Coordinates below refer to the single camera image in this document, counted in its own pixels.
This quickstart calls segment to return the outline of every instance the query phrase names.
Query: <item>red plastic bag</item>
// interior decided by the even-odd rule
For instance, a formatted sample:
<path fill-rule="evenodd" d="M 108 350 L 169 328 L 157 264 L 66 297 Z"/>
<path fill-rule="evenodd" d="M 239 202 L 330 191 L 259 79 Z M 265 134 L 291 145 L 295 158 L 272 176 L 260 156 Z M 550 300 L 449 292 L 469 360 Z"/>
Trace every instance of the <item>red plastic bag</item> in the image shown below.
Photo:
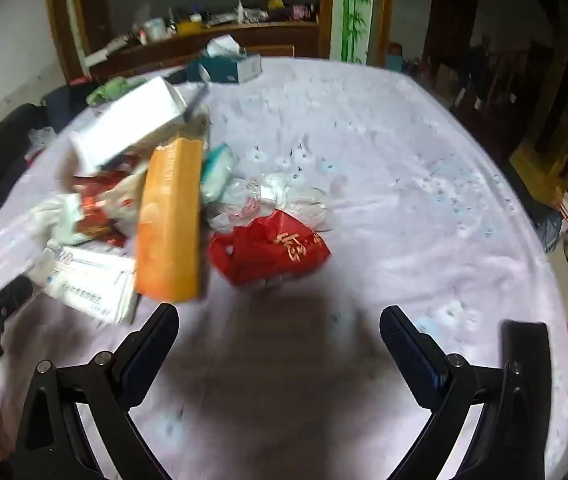
<path fill-rule="evenodd" d="M 279 274 L 300 276 L 330 255 L 320 235 L 280 210 L 231 234 L 215 233 L 208 245 L 211 263 L 233 285 Z"/>

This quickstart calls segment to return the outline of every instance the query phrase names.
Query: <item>teal tissue box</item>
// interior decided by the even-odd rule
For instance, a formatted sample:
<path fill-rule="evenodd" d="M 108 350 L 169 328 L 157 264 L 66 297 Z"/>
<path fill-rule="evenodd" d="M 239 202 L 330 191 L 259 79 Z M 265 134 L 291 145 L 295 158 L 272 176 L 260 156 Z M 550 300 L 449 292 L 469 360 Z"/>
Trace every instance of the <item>teal tissue box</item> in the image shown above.
<path fill-rule="evenodd" d="M 261 74 L 261 56 L 201 56 L 186 68 L 189 81 L 202 81 L 199 66 L 202 65 L 212 83 L 244 83 Z"/>

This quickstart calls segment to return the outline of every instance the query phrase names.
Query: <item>cluttered countertop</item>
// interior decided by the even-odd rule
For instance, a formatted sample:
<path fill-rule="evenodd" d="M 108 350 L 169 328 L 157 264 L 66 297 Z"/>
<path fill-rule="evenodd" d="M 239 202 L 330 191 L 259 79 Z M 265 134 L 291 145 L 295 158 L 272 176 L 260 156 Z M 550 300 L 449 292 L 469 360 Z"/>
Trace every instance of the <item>cluttered countertop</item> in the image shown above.
<path fill-rule="evenodd" d="M 161 156 L 154 152 L 133 221 L 126 222 L 130 210 L 117 218 L 118 236 L 128 240 L 92 224 L 84 235 L 107 241 L 81 245 L 90 254 L 49 242 L 56 258 L 42 264 L 41 226 L 50 227 L 67 207 L 61 195 L 84 186 L 79 200 L 95 197 L 86 189 L 95 182 L 72 175 L 94 173 L 102 164 L 98 155 L 107 150 L 98 146 L 95 124 L 123 99 L 85 110 L 14 187 L 0 211 L 0 288 L 27 269 L 50 272 L 56 262 L 60 272 L 83 273 L 84 281 L 69 278 L 71 285 L 41 293 L 8 325 L 0 407 L 9 433 L 16 432 L 40 360 L 73 365 L 114 349 L 168 300 L 177 303 L 179 337 L 131 415 L 173 478 L 377 478 L 397 466 L 428 418 L 379 339 L 380 312 L 399 304 L 445 352 L 484 366 L 499 364 L 502 319 L 547 323 L 550 474 L 568 437 L 568 337 L 552 271 L 509 185 L 470 135 L 409 78 L 317 60 L 262 63 L 262 74 L 250 81 L 210 86 L 204 101 L 209 134 L 202 134 L 208 110 L 200 108 L 188 139 L 169 142 Z M 176 88 L 187 102 L 198 86 Z M 162 179 L 171 171 L 175 178 Z M 117 184 L 126 176 L 138 189 L 139 174 L 129 166 Z M 158 221 L 153 205 L 162 193 L 171 195 L 177 181 L 189 191 L 160 206 L 171 213 Z M 129 192 L 120 206 L 137 196 Z M 99 215 L 98 209 L 91 213 Z M 291 222 L 286 231 L 283 214 L 268 216 L 273 209 L 292 215 L 284 217 Z M 262 229 L 242 230 L 243 240 L 233 238 L 237 231 L 229 234 L 257 217 Z M 58 238 L 69 242 L 64 236 L 73 237 L 72 230 L 58 227 Z M 61 268 L 73 260 L 95 266 L 100 256 L 91 254 L 104 252 L 117 261 L 105 265 L 124 283 L 109 282 L 102 268 Z M 175 254 L 190 262 L 189 278 L 180 275 L 165 288 L 162 277 L 170 272 L 157 261 Z M 120 294 L 110 317 L 91 312 L 98 294 L 86 288 L 99 280 L 104 290 L 112 286 Z M 146 293 L 136 309 L 134 283 Z M 54 299 L 68 304 L 73 294 L 80 296 L 74 309 Z M 90 415 L 80 413 L 102 462 L 105 450 Z M 443 476 L 454 475 L 477 418 L 471 411 Z M 115 477 L 108 463 L 102 470 Z"/>

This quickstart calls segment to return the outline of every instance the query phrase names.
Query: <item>tissue box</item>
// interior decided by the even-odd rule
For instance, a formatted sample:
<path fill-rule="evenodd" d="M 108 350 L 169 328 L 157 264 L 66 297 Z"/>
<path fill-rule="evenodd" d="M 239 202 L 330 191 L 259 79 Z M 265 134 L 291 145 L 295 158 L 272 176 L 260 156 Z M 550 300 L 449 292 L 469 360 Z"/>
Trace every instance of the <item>tissue box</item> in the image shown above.
<path fill-rule="evenodd" d="M 90 176 L 123 152 L 146 153 L 175 134 L 187 104 L 181 93 L 156 77 L 115 101 L 81 134 L 71 133 L 80 175 Z"/>
<path fill-rule="evenodd" d="M 213 83 L 244 83 L 261 74 L 261 56 L 202 56 L 191 61 L 187 67 L 189 81 L 201 81 L 199 66 L 202 65 Z"/>

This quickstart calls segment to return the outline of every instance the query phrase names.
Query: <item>light purple tablecloth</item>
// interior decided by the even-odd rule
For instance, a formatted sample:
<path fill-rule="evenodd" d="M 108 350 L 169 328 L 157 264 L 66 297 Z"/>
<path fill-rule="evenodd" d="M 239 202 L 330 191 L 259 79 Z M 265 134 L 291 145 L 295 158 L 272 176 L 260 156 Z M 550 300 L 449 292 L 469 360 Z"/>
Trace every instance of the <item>light purple tablecloth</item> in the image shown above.
<path fill-rule="evenodd" d="M 133 420 L 173 478 L 386 478 L 424 426 L 379 336 L 399 304 L 446 352 L 498 366 L 502 319 L 548 324 L 552 418 L 547 475 L 568 437 L 568 336 L 561 298 L 526 213 L 470 135 L 411 79 L 318 60 L 264 59 L 241 86 L 213 85 L 211 143 L 240 155 L 238 173 L 284 171 L 333 200 L 333 256 L 269 290 L 212 272 L 205 299 L 179 304 L 177 341 Z M 79 116 L 36 161 L 0 211 L 0 287 L 42 247 L 15 218 L 60 192 L 57 175 Z M 98 325 L 44 296 L 4 336 L 0 406 L 15 434 L 37 363 L 83 364 L 139 329 Z M 474 408 L 441 478 L 454 475 Z M 87 432 L 109 478 L 116 472 Z"/>

